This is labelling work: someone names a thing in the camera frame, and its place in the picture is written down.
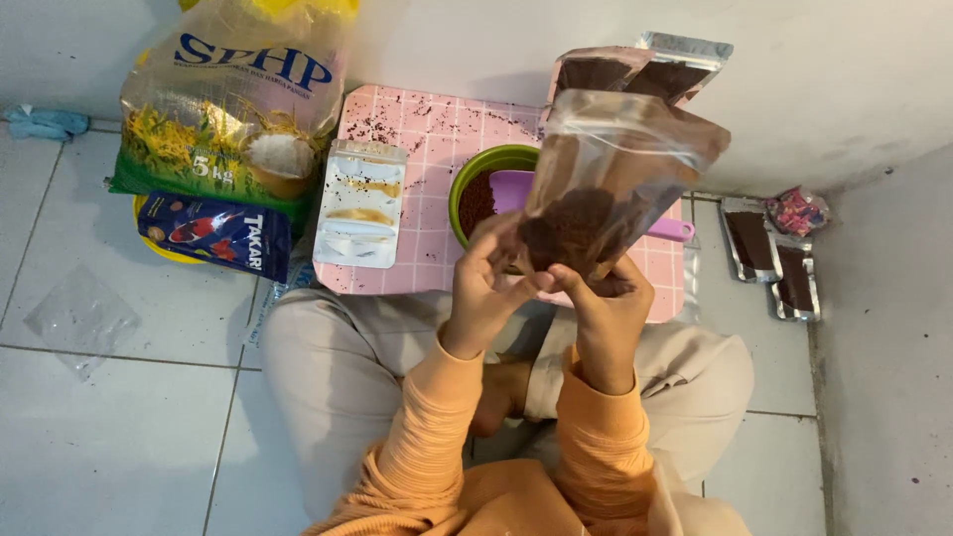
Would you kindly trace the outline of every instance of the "yellow container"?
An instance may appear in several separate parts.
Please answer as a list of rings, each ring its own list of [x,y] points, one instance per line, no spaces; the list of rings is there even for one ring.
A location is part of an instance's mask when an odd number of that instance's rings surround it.
[[[132,222],[135,224],[136,233],[138,233],[138,228],[139,228],[139,221],[138,221],[139,211],[142,210],[142,207],[145,206],[146,201],[148,199],[149,199],[149,196],[132,196]],[[155,245],[155,242],[153,242],[152,240],[149,240],[146,237],[143,237],[142,235],[139,235],[139,238],[141,238],[142,241],[145,242],[147,246],[149,246],[149,249],[155,251],[157,254],[159,254],[160,256],[164,258],[167,258],[168,260],[174,260],[175,262],[182,262],[183,264],[201,264],[202,262],[205,262],[204,260],[186,257],[180,253],[175,253],[166,249],[162,249],[159,246]]]

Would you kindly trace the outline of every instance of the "white tile floor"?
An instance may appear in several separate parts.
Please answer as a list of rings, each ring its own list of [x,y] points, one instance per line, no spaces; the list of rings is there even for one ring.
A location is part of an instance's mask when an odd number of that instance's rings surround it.
[[[107,132],[61,146],[0,128],[0,534],[294,535],[308,521],[292,453],[241,344],[255,280],[147,250],[130,199],[100,186],[118,145]],[[822,535],[806,331],[769,317],[763,286],[730,279],[716,209],[694,202],[704,319],[742,335],[757,386],[704,491],[759,536]],[[142,317],[87,382],[23,323],[77,266]]]

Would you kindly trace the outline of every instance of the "white wall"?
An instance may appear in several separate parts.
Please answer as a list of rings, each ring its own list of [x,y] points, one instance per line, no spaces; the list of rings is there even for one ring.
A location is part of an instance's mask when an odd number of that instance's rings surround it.
[[[846,192],[818,243],[839,536],[953,534],[951,173],[953,146]]]
[[[0,103],[116,118],[126,70],[176,16],[174,0],[0,0]],[[727,41],[689,108],[735,137],[709,189],[774,194],[953,141],[950,20],[946,0],[365,0],[351,76],[539,105],[569,49]]]

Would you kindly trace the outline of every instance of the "sleeve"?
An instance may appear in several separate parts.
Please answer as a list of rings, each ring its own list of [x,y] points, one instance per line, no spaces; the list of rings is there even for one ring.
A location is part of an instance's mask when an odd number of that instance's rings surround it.
[[[435,342],[408,373],[390,434],[368,450],[360,482],[304,534],[418,534],[459,517],[461,452],[482,374],[482,355],[458,360]]]
[[[575,346],[566,351],[563,375],[556,485],[586,525],[643,516],[656,481],[638,378],[625,395],[599,393],[582,379]]]

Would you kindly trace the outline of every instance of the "orange sweater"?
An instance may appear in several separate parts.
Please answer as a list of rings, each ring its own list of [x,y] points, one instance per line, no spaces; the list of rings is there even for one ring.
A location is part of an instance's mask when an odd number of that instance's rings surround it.
[[[749,534],[729,506],[688,494],[655,463],[638,387],[603,395],[580,379],[575,348],[566,358],[552,476],[535,460],[463,471],[483,359],[458,360],[437,343],[408,374],[403,406],[387,440],[368,450],[359,484],[302,535]]]

